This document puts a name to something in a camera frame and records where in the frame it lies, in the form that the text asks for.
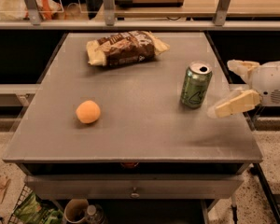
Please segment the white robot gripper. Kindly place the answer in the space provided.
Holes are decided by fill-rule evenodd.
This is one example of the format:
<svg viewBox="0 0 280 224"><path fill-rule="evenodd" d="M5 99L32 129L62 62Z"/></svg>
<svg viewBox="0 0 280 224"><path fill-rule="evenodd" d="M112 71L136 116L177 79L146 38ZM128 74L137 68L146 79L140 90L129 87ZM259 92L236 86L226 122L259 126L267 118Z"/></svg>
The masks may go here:
<svg viewBox="0 0 280 224"><path fill-rule="evenodd" d="M230 71L254 90L235 90L208 108L212 119L225 118L263 106L280 106L280 61L260 65L252 61L229 60Z"/></svg>

